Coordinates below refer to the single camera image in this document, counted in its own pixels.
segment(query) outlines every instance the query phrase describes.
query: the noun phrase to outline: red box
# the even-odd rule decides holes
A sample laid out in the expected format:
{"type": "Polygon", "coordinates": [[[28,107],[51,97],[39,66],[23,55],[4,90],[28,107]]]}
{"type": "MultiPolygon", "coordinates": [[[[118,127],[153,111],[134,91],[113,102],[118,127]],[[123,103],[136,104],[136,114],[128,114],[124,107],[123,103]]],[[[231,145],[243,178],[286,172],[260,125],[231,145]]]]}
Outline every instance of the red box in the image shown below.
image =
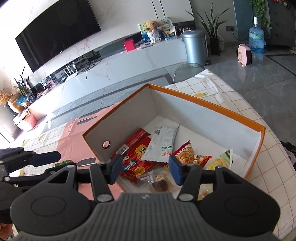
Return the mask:
{"type": "Polygon", "coordinates": [[[133,39],[126,40],[123,45],[127,52],[136,49],[133,39]]]}

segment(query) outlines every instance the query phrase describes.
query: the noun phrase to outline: white cabinet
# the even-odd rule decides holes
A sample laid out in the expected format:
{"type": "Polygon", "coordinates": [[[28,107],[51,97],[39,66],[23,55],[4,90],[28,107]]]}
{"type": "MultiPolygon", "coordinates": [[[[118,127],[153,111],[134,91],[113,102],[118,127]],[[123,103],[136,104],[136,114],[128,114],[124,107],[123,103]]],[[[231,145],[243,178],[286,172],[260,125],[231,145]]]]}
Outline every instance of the white cabinet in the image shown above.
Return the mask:
{"type": "Polygon", "coordinates": [[[192,21],[193,17],[185,12],[191,12],[189,0],[152,0],[157,17],[168,17],[173,23],[192,21]]]}

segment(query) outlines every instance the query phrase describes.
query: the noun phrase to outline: white snack packet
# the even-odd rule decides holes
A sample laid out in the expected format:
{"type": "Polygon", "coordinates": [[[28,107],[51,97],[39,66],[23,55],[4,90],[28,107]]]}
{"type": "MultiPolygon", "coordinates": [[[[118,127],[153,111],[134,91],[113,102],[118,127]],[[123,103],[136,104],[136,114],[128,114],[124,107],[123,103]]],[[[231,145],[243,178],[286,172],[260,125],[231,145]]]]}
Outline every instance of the white snack packet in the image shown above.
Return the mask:
{"type": "Polygon", "coordinates": [[[178,127],[157,127],[142,160],[168,162],[178,127]]]}

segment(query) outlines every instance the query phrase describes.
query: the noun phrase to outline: packaged food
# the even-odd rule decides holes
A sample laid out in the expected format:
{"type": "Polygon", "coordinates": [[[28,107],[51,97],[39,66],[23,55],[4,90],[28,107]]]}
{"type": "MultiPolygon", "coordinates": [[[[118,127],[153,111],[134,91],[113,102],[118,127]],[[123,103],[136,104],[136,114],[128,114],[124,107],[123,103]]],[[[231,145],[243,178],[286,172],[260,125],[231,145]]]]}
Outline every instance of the packaged food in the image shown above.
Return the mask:
{"type": "Polygon", "coordinates": [[[157,127],[142,160],[168,163],[178,127],[157,127]]]}
{"type": "MultiPolygon", "coordinates": [[[[218,158],[210,161],[207,163],[206,170],[215,170],[216,166],[225,166],[228,169],[231,169],[232,165],[232,156],[233,156],[233,149],[227,150],[223,154],[221,154],[218,158]]],[[[213,192],[213,184],[201,184],[200,191],[198,193],[198,199],[202,200],[205,196],[213,192]]]]}
{"type": "Polygon", "coordinates": [[[137,144],[138,141],[142,140],[143,138],[145,138],[146,136],[149,136],[150,133],[148,133],[147,131],[145,131],[144,129],[140,128],[139,130],[137,130],[123,145],[122,147],[120,147],[112,156],[111,159],[113,157],[115,157],[117,154],[122,155],[126,150],[128,150],[129,148],[133,148],[133,146],[135,144],[137,144]]]}
{"type": "Polygon", "coordinates": [[[128,149],[124,153],[121,175],[128,178],[131,182],[137,183],[137,177],[143,175],[146,171],[151,169],[156,163],[142,160],[149,143],[150,137],[137,142],[134,148],[128,149]]]}
{"type": "Polygon", "coordinates": [[[227,150],[226,152],[221,154],[218,158],[212,160],[206,169],[214,171],[216,166],[224,166],[228,169],[231,169],[232,155],[233,155],[233,149],[227,150]]]}
{"type": "Polygon", "coordinates": [[[145,173],[138,179],[148,184],[151,192],[174,192],[178,187],[170,182],[169,175],[169,170],[157,168],[145,173]]]}
{"type": "Polygon", "coordinates": [[[196,164],[201,167],[204,167],[211,156],[197,156],[194,155],[193,148],[190,141],[184,143],[178,150],[176,150],[173,155],[184,165],[186,164],[196,164]]]}
{"type": "Polygon", "coordinates": [[[74,163],[74,162],[72,160],[61,161],[61,162],[56,163],[54,165],[54,167],[58,167],[58,166],[65,165],[65,164],[68,164],[68,163],[74,163]]]}

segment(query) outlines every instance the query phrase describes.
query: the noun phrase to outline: transparent chair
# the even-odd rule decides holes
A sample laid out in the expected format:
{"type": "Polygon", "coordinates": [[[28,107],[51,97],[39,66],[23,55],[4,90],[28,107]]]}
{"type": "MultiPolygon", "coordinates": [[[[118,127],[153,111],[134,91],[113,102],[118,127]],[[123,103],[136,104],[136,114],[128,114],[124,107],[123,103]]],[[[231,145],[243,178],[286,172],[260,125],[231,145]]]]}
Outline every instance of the transparent chair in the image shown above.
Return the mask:
{"type": "Polygon", "coordinates": [[[175,71],[173,84],[187,80],[205,70],[200,64],[185,63],[181,64],[175,71]]]}

